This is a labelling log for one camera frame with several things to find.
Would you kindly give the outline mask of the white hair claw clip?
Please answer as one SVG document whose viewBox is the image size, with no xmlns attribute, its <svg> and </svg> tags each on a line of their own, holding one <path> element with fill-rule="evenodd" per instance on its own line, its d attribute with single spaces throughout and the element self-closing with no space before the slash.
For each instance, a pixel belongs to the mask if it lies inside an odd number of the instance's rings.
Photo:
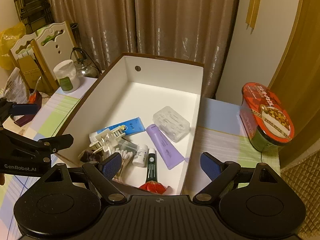
<svg viewBox="0 0 320 240">
<path fill-rule="evenodd" d="M 89 135 L 90 145 L 89 149 L 94 153 L 99 151 L 104 151 L 111 153 L 114 146 L 118 145 L 119 138 L 125 135 L 122 126 L 118 126 L 112 130 L 109 128 L 103 130 L 102 132 L 94 132 Z"/>
</svg>

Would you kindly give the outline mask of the green ointment tube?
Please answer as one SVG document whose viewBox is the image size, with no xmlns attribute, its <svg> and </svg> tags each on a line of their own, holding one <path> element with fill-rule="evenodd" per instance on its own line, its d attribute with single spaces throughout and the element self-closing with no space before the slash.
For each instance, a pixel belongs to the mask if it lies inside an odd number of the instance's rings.
<svg viewBox="0 0 320 240">
<path fill-rule="evenodd" d="M 156 150 L 150 148 L 148 152 L 146 183 L 150 181 L 157 181 L 157 158 Z"/>
</svg>

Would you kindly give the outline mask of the purple cosmetic tube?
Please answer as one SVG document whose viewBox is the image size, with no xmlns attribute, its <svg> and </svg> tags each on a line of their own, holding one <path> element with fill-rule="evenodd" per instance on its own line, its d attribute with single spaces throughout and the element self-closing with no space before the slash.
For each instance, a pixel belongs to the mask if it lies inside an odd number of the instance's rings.
<svg viewBox="0 0 320 240">
<path fill-rule="evenodd" d="M 149 125 L 146 128 L 146 132 L 169 170 L 184 161 L 184 156 L 180 154 L 155 124 Z"/>
</svg>

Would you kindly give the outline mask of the white blue toothpaste tube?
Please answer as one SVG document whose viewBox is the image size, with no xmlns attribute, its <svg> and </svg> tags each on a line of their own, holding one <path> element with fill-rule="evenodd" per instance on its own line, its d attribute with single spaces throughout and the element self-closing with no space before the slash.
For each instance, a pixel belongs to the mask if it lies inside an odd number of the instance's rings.
<svg viewBox="0 0 320 240">
<path fill-rule="evenodd" d="M 99 133 L 103 132 L 104 130 L 109 129 L 112 131 L 113 129 L 116 129 L 118 126 L 120 126 L 121 131 L 125 135 L 134 135 L 134 134 L 137 134 L 140 132 L 145 132 L 145 127 L 144 127 L 140 117 L 137 117 L 137 118 L 134 118 L 131 120 L 120 122 L 116 125 L 104 127 L 96 132 L 89 134 L 90 142 L 94 142 L 96 140 L 95 136 L 98 135 Z"/>
</svg>

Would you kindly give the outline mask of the clear blue-label plastic case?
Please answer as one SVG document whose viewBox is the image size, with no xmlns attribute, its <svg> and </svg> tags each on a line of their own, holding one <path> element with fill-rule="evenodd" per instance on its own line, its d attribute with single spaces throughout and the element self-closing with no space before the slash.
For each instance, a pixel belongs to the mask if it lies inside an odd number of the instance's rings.
<svg viewBox="0 0 320 240">
<path fill-rule="evenodd" d="M 157 111 L 152 120 L 173 142 L 179 142 L 190 132 L 190 123 L 169 106 Z"/>
</svg>

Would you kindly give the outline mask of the cotton swab bag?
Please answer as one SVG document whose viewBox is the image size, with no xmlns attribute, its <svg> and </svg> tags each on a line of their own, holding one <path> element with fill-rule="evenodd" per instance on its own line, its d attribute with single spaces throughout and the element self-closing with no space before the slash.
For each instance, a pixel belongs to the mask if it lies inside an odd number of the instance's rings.
<svg viewBox="0 0 320 240">
<path fill-rule="evenodd" d="M 126 167 L 136 154 L 137 148 L 138 145 L 125 139 L 119 139 L 117 145 L 113 147 L 112 153 L 119 153 L 121 155 L 121 167 L 114 178 L 116 181 L 123 182 Z"/>
</svg>

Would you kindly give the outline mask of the dark red small box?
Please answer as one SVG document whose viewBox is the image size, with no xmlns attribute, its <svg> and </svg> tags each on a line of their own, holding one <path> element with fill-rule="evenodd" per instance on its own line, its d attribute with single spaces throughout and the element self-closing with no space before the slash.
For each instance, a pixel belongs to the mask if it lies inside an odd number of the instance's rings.
<svg viewBox="0 0 320 240">
<path fill-rule="evenodd" d="M 39 91 L 34 91 L 30 95 L 27 105 L 28 106 L 18 107 L 17 115 L 12 118 L 14 123 L 19 127 L 31 122 L 41 109 L 42 95 L 39 93 Z"/>
</svg>

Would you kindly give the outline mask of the silver foil bag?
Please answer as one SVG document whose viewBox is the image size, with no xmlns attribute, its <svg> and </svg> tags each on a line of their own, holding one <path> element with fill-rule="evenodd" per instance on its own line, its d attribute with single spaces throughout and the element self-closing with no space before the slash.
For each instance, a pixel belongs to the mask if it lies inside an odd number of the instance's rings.
<svg viewBox="0 0 320 240">
<path fill-rule="evenodd" d="M 15 67 L 10 74 L 5 88 L 3 90 L 3 97 L 9 102 L 27 103 L 28 90 L 20 75 L 20 69 Z"/>
</svg>

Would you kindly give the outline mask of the small white bottle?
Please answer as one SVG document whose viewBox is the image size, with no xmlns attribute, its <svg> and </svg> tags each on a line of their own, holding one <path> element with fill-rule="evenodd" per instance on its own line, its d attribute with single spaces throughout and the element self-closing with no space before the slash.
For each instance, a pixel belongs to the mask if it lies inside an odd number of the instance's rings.
<svg viewBox="0 0 320 240">
<path fill-rule="evenodd" d="M 138 145 L 135 156 L 132 159 L 133 166 L 145 167 L 147 157 L 148 157 L 148 146 L 144 144 Z"/>
</svg>

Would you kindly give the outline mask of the checkered tablecloth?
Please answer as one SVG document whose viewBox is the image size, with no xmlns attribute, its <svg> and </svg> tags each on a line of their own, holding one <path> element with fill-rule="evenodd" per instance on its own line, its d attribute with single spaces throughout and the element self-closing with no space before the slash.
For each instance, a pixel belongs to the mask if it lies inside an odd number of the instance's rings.
<svg viewBox="0 0 320 240">
<path fill-rule="evenodd" d="M 53 99 L 44 95 L 39 117 L 33 118 L 32 122 L 22 127 L 7 119 L 4 127 L 34 140 L 45 135 L 55 135 L 93 82 L 93 78 L 86 78 L 80 88 L 69 94 L 58 89 Z M 201 99 L 194 149 L 189 161 L 183 194 L 193 197 L 209 183 L 209 178 L 200 168 L 199 158 L 203 152 L 208 152 L 221 161 L 235 161 L 244 167 L 255 167 L 258 162 L 264 161 L 277 173 L 280 172 L 278 152 L 260 153 L 255 150 L 249 142 L 239 113 L 238 105 L 209 98 Z M 5 184 L 1 186 L 1 239 L 21 237 L 13 214 L 14 204 L 36 180 L 35 177 L 25 176 L 5 177 Z"/>
</svg>

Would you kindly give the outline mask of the red snack wrapper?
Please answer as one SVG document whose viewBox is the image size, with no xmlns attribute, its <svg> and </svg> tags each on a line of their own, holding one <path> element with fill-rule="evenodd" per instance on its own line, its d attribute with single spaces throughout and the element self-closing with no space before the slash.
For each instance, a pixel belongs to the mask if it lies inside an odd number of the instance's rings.
<svg viewBox="0 0 320 240">
<path fill-rule="evenodd" d="M 140 186 L 139 189 L 151 193 L 163 194 L 165 191 L 167 191 L 168 188 L 157 181 L 147 181 L 142 186 Z"/>
</svg>

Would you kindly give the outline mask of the white plastic jar green label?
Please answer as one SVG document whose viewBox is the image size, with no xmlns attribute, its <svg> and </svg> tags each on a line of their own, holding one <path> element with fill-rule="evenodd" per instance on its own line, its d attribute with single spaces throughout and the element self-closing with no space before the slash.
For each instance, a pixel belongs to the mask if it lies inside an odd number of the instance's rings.
<svg viewBox="0 0 320 240">
<path fill-rule="evenodd" d="M 80 78 L 72 60 L 60 62 L 54 67 L 53 72 L 64 93 L 74 92 L 80 87 Z"/>
</svg>

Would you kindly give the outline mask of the red instant noodle bowl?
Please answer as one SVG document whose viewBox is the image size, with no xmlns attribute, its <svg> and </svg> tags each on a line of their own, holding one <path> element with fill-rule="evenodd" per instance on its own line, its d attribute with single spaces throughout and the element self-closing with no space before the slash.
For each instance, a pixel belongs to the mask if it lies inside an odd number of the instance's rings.
<svg viewBox="0 0 320 240">
<path fill-rule="evenodd" d="M 241 92 L 240 118 L 252 146 L 267 152 L 287 145 L 295 128 L 276 94 L 256 82 L 246 83 Z"/>
</svg>

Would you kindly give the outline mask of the white carved chair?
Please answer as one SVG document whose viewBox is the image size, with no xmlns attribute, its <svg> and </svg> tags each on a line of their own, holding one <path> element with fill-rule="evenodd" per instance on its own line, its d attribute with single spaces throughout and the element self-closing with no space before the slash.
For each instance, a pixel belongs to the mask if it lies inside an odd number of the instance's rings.
<svg viewBox="0 0 320 240">
<path fill-rule="evenodd" d="M 39 35 L 24 35 L 9 50 L 9 56 L 19 69 L 24 58 L 29 66 L 36 64 L 44 86 L 52 94 L 59 87 L 53 69 L 58 63 L 72 59 L 72 49 L 76 46 L 70 24 L 65 21 L 48 25 Z"/>
</svg>

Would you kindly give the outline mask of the yellow plastic bag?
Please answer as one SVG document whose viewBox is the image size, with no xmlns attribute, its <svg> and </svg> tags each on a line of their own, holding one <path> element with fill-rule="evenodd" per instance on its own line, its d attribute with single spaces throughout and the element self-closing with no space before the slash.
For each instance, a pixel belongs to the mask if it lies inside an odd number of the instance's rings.
<svg viewBox="0 0 320 240">
<path fill-rule="evenodd" d="M 15 45 L 17 40 L 26 34 L 26 28 L 23 22 L 19 22 L 13 27 L 1 31 L 0 40 L 0 66 L 4 70 L 11 70 L 13 62 L 9 56 L 9 50 Z"/>
</svg>

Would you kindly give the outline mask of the glass teapot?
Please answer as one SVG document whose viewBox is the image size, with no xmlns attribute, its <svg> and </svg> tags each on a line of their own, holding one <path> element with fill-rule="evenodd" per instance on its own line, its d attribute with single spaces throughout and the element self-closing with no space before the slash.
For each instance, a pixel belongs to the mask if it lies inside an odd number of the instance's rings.
<svg viewBox="0 0 320 240">
<path fill-rule="evenodd" d="M 86 51 L 79 47 L 74 47 L 71 56 L 75 55 L 74 65 L 79 77 L 98 78 L 102 72 L 96 63 L 91 59 Z"/>
</svg>

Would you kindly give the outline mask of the quilted brown chair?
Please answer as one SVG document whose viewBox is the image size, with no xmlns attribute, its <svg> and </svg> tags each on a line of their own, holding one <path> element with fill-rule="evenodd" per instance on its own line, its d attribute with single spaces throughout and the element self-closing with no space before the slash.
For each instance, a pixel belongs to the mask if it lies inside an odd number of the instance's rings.
<svg viewBox="0 0 320 240">
<path fill-rule="evenodd" d="M 306 207 L 306 218 L 298 233 L 302 239 L 319 239 L 319 151 L 281 170 L 281 178 Z"/>
</svg>

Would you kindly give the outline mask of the bamboo folding rack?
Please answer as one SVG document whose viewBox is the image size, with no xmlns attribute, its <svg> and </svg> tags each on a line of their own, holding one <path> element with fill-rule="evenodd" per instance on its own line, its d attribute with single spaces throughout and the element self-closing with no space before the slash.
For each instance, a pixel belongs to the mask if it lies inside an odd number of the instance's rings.
<svg viewBox="0 0 320 240">
<path fill-rule="evenodd" d="M 17 16 L 24 24 L 27 34 L 54 23 L 48 0 L 14 0 L 14 3 Z"/>
</svg>

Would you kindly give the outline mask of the brown curtain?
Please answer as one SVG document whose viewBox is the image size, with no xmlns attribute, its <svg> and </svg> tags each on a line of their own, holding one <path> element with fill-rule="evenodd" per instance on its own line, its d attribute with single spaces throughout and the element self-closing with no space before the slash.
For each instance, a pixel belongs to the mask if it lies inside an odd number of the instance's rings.
<svg viewBox="0 0 320 240">
<path fill-rule="evenodd" d="M 123 52 L 200 62 L 202 93 L 221 79 L 239 0 L 51 0 L 56 22 L 77 23 L 76 43 L 102 69 Z"/>
</svg>

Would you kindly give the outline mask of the yellow wall strip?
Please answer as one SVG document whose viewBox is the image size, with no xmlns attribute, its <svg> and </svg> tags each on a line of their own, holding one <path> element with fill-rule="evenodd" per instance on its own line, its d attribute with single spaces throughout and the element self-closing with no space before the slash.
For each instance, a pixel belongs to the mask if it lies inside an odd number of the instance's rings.
<svg viewBox="0 0 320 240">
<path fill-rule="evenodd" d="M 261 0 L 249 0 L 248 11 L 246 15 L 247 28 L 251 29 L 251 33 L 255 28 Z"/>
</svg>

